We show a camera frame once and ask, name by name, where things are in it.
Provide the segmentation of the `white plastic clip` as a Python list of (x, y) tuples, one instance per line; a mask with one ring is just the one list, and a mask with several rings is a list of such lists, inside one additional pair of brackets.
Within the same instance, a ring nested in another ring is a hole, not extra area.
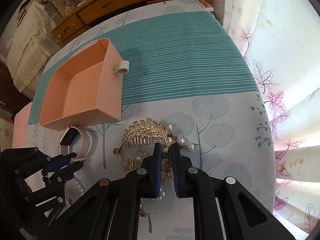
[(129, 72), (129, 67), (129, 61), (121, 60), (114, 66), (113, 73), (114, 75), (125, 75)]

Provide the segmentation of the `pink strap smart watch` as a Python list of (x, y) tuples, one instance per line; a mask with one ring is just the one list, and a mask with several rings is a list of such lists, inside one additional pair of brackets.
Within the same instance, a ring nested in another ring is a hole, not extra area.
[(81, 127), (68, 126), (60, 138), (61, 154), (70, 157), (70, 163), (84, 161), (92, 148), (92, 136)]

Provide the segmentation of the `pink blanket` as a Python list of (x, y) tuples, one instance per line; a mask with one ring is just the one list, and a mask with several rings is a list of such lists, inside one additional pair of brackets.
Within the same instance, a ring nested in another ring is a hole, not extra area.
[(32, 102), (23, 107), (14, 118), (14, 129), (12, 136), (13, 148), (25, 148), (27, 144), (28, 121)]

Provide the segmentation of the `lace covered cabinet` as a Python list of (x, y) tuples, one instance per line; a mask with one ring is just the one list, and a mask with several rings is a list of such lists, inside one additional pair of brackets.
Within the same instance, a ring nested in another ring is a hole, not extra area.
[(32, 99), (48, 61), (62, 45), (52, 30), (62, 15), (51, 0), (24, 0), (2, 35), (5, 63), (19, 92)]

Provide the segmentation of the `floral white curtain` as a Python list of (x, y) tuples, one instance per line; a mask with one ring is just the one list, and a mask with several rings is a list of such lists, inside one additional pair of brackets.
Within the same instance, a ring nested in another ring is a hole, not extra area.
[(223, 25), (263, 97), (276, 154), (274, 215), (319, 239), (319, 14), (309, 0), (223, 0)]

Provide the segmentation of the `gold leaf hair comb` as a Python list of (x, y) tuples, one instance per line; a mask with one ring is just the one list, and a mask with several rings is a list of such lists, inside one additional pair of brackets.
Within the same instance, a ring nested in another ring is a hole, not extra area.
[(133, 148), (136, 146), (150, 145), (151, 143), (159, 143), (162, 146), (161, 151), (161, 183), (165, 184), (172, 178), (172, 161), (169, 157), (169, 147), (177, 142), (177, 137), (172, 134), (172, 126), (164, 122), (157, 123), (151, 118), (146, 120), (134, 121), (127, 129), (125, 129), (121, 145), (114, 148), (114, 154), (122, 157), (123, 165), (126, 173), (130, 173), (142, 167), (143, 157), (136, 154), (127, 157), (124, 148)]

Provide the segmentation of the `pink plastic storage box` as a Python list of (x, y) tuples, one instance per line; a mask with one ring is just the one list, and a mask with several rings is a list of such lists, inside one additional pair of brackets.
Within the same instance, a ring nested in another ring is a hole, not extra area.
[(63, 131), (120, 121), (123, 76), (114, 71), (122, 60), (108, 38), (86, 45), (50, 78), (39, 124)]

